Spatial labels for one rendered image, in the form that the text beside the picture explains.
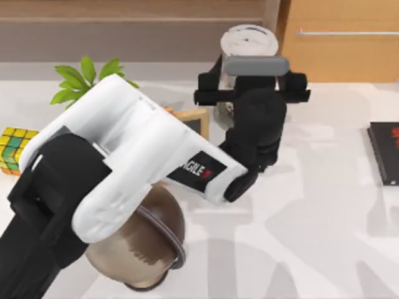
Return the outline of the wooden framed blackboard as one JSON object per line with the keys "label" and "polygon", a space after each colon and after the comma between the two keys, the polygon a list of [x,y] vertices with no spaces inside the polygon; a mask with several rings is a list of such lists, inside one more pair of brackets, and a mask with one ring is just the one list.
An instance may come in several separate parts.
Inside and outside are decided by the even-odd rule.
{"label": "wooden framed blackboard", "polygon": [[192,110],[174,111],[172,107],[165,107],[165,110],[197,132],[204,139],[209,139],[209,113],[206,109],[195,108]]}

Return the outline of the wooden cupboard door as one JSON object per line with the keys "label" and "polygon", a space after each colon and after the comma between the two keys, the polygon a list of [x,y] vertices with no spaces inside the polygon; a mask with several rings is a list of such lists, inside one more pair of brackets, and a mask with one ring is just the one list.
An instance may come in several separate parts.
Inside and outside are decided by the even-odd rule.
{"label": "wooden cupboard door", "polygon": [[311,82],[399,80],[399,37],[298,36],[303,31],[399,31],[399,0],[281,0],[277,36]]}

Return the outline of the wooden open shelf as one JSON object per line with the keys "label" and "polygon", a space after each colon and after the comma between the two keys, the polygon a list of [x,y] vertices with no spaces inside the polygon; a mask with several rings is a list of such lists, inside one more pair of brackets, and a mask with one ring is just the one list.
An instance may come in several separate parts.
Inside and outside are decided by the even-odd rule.
{"label": "wooden open shelf", "polygon": [[283,0],[0,0],[0,62],[209,62],[238,24],[275,29]]}

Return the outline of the black book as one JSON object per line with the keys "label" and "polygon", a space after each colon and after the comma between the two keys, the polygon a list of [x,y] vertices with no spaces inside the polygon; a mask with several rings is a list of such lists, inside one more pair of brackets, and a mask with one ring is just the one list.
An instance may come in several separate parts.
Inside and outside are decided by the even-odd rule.
{"label": "black book", "polygon": [[384,186],[399,186],[399,122],[372,121],[368,137]]}

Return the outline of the green leafy plant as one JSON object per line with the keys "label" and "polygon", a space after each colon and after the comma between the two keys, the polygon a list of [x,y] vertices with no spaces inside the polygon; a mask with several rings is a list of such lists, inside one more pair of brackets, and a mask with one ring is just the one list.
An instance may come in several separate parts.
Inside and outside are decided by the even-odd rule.
{"label": "green leafy plant", "polygon": [[136,89],[140,86],[126,78],[123,72],[125,66],[120,59],[114,58],[102,65],[98,72],[94,61],[88,56],[82,56],[80,60],[80,70],[71,65],[56,65],[55,72],[58,73],[63,81],[59,84],[60,90],[52,97],[50,105],[60,105],[68,103],[65,110],[80,100],[88,91],[93,89],[101,80],[110,75],[118,75],[128,84]]}

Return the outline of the brown round pot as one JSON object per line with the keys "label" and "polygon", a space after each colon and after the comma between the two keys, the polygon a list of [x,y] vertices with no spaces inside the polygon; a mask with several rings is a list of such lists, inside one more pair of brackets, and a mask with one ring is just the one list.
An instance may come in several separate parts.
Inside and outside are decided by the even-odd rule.
{"label": "brown round pot", "polygon": [[156,184],[128,221],[110,237],[89,245],[85,256],[102,275],[135,292],[159,286],[184,266],[186,224],[178,201]]}

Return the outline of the colourful puzzle cube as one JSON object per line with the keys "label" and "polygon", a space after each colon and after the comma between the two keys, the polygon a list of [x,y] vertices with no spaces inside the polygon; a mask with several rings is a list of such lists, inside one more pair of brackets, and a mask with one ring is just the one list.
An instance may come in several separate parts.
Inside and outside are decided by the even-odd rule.
{"label": "colourful puzzle cube", "polygon": [[0,136],[0,171],[20,176],[19,159],[28,142],[38,134],[36,130],[5,127]]}

